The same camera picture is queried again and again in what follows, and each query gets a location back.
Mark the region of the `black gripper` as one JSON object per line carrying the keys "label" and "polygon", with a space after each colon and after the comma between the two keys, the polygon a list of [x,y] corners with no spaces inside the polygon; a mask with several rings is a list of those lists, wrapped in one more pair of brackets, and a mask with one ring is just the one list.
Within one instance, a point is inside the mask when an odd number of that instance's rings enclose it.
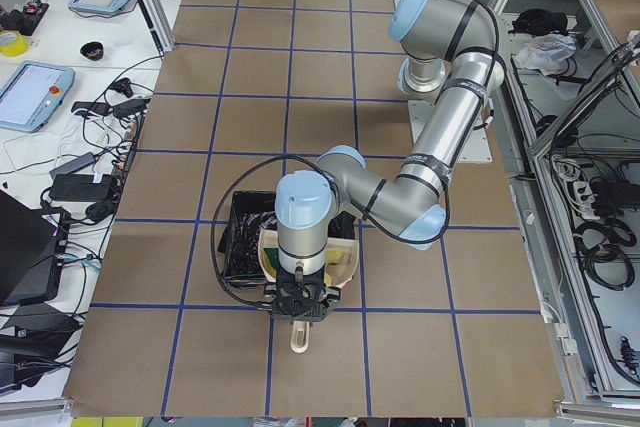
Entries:
{"label": "black gripper", "polygon": [[278,272],[263,295],[275,319],[311,323],[324,320],[341,301],[341,289],[325,283],[323,270],[310,275]]}

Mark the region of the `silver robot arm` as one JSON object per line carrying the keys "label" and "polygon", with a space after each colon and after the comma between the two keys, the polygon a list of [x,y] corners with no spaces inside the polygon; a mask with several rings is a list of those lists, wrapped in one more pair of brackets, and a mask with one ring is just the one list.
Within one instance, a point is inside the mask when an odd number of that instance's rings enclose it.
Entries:
{"label": "silver robot arm", "polygon": [[419,250],[447,228],[453,167],[504,79],[497,21],[478,0],[399,0],[389,35],[407,56],[399,85],[435,92],[433,113],[394,179],[369,171],[356,149],[337,146],[279,181],[276,274],[265,290],[276,318],[319,321],[339,301],[325,268],[329,224],[342,212]]}

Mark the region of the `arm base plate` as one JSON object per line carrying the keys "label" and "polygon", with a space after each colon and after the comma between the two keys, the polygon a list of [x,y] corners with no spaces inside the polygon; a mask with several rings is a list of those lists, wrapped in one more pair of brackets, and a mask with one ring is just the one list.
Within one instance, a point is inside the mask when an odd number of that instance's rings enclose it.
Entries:
{"label": "arm base plate", "polygon": [[[435,106],[424,100],[409,100],[407,110],[412,143],[415,144],[425,124],[434,114]],[[473,164],[490,164],[493,162],[487,132],[484,129],[475,130],[470,133],[457,162]]]}

